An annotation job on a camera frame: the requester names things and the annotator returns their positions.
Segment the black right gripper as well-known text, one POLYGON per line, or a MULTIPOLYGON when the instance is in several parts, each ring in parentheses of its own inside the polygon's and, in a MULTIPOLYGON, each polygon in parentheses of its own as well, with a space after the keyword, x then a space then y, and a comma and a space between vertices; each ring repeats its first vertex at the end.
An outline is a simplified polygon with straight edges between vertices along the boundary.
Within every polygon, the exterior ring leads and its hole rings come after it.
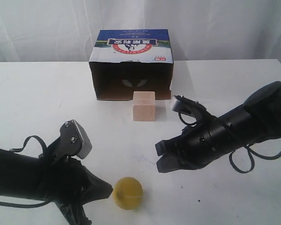
POLYGON ((210 117, 197 121, 194 126, 185 127, 179 137, 155 144, 157 155, 162 156, 156 163, 158 172, 206 167, 232 152, 231 133, 231 117, 210 117))

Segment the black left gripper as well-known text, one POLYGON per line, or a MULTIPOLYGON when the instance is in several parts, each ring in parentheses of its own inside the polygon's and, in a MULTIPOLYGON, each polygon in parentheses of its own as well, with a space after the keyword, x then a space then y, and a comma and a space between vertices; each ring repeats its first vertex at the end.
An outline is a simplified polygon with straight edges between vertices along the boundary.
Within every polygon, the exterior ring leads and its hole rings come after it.
POLYGON ((57 138, 43 152, 42 181, 38 187, 46 199, 57 207, 70 225, 91 225, 81 202, 76 202, 83 192, 83 204, 108 199, 112 185, 87 172, 79 160, 73 158, 81 149, 81 141, 72 143, 57 138))

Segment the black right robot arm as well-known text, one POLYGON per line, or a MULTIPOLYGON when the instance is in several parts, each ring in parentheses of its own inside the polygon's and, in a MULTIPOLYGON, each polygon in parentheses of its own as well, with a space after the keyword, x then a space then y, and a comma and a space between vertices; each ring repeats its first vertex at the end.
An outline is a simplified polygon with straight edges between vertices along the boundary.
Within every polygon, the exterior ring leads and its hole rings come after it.
POLYGON ((181 95, 172 98, 171 109, 179 117, 195 118, 195 122, 186 122, 180 135, 155 145, 160 173, 202 169, 224 155, 232 157, 239 148, 246 149, 251 168, 255 166, 255 157, 263 160, 281 157, 281 151, 265 156, 251 148, 281 138, 281 81, 260 88, 241 105, 219 117, 181 95))

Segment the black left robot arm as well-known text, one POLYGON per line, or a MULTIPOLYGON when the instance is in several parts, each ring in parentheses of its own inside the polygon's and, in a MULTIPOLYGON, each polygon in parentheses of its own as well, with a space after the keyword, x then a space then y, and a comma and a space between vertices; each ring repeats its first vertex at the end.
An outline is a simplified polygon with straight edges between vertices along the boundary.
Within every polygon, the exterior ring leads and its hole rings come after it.
POLYGON ((0 202, 0 206, 29 209, 54 203, 70 225, 90 225, 83 206, 107 199, 113 188, 71 157, 81 148, 78 139, 58 138, 40 158, 0 149, 0 195, 40 202, 34 205, 0 202))

